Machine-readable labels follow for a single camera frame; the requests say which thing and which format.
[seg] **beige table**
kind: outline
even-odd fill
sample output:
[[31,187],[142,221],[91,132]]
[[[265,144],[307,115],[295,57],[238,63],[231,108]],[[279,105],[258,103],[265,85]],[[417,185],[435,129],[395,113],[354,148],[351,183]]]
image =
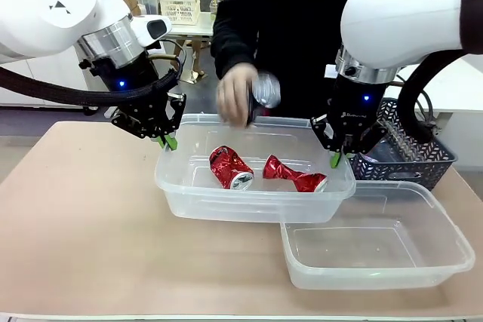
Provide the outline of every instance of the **beige table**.
[[159,147],[110,124],[56,124],[0,186],[0,311],[24,317],[272,319],[483,315],[483,204],[454,170],[434,193],[476,252],[440,287],[293,287],[278,225],[171,215]]

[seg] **gray wire basket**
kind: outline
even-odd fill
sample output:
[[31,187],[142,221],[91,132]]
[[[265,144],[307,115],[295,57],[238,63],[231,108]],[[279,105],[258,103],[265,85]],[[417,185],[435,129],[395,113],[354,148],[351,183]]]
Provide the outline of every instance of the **gray wire basket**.
[[384,99],[377,113],[389,131],[367,154],[350,159],[357,180],[412,181],[432,190],[457,157],[441,141],[419,144],[406,135],[396,113],[397,100]]

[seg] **black jacket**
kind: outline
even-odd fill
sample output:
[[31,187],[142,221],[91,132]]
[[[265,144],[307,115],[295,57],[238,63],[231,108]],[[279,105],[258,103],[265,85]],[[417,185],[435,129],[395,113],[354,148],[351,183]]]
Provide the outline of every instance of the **black jacket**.
[[347,0],[225,0],[218,7],[211,53],[222,78],[236,63],[253,63],[281,83],[275,115],[325,114],[334,85],[324,78],[340,47]]

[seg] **white cabinet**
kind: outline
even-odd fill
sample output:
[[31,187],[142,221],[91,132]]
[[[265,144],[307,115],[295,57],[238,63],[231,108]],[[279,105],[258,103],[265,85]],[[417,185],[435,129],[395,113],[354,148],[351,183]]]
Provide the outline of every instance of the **white cabinet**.
[[[19,75],[25,75],[32,78],[32,72],[30,71],[29,64],[26,60],[19,60],[17,62],[7,63],[2,65],[9,71],[18,73]],[[0,87],[0,106],[45,106],[43,100],[38,98],[32,98],[24,96],[22,94],[16,94]]]
[[[53,56],[7,63],[2,67],[37,81],[88,90],[84,74],[78,66],[78,57],[74,47]],[[26,97],[3,88],[0,88],[0,106],[78,107]]]
[[[27,60],[33,78],[59,86],[88,90],[74,47],[48,57]],[[45,101],[47,106],[60,106],[59,103]]]

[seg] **crushed red can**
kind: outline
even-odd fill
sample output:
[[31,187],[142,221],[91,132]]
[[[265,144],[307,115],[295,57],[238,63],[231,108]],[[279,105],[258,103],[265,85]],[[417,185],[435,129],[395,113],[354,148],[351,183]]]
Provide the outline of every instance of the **crushed red can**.
[[224,189],[246,190],[254,181],[253,170],[228,146],[211,153],[210,168]]
[[263,168],[264,179],[287,179],[294,182],[298,192],[322,192],[327,185],[327,176],[322,173],[295,171],[270,155]]

